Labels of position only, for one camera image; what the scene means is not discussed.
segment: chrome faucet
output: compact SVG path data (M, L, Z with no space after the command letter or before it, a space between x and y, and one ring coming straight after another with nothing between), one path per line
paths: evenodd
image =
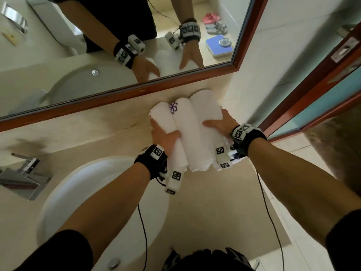
M0 171L0 185L27 200L35 200L51 177L36 173L36 166L40 163L40 159L15 153L11 155L25 159L25 163L17 170L6 168L4 171Z

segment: toilet tank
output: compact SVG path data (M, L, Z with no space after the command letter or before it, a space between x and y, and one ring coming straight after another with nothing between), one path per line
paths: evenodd
M70 22L60 8L48 0L27 0L54 38L62 45L84 54L86 45L82 31Z

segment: white sink basin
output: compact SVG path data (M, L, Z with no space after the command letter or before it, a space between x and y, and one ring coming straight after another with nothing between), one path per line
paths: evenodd
M74 100L136 83L133 71L116 62L87 65L61 78L49 91L47 104Z
M38 245L46 242L83 201L123 173L133 162L133 158L124 156L99 159L81 166L66 177L50 194L40 212L36 234ZM151 181L139 203L148 246L163 226L168 204L169 195L158 182ZM120 267L124 267L145 253L145 250L143 227L136 209L93 270L107 270L113 258L119 258Z

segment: purple logo on towel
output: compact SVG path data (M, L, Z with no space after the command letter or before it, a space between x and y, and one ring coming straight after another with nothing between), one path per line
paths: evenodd
M178 105L178 103L173 103L170 105L170 113L174 114L174 112L176 112L178 110L177 105Z

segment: person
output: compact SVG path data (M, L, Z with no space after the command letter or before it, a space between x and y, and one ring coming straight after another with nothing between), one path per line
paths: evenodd
M222 112L222 120L203 124L229 137L239 124L227 110ZM180 132L166 134L152 119L151 125L153 148L157 145L169 156ZM252 130L248 134L252 132L250 138L244 139L243 149L273 195L327 249L335 270L357 270L361 198L321 168L273 146L262 132ZM84 201L57 233L16 270L42 270L49 266L52 270L91 270L128 222L154 176L154 166L144 162L146 153ZM172 270L252 270L242 256L229 248L227 254L206 249L178 259Z
M49 0L84 34L87 53L105 50L115 56L116 45L128 43L136 35L141 41L157 37L157 30L148 6L148 0ZM171 0L180 23L194 21L192 0ZM184 45L180 68L189 60L203 68L203 59L197 40ZM142 56L136 56L131 69L137 81L148 81L149 73L160 76L159 69Z

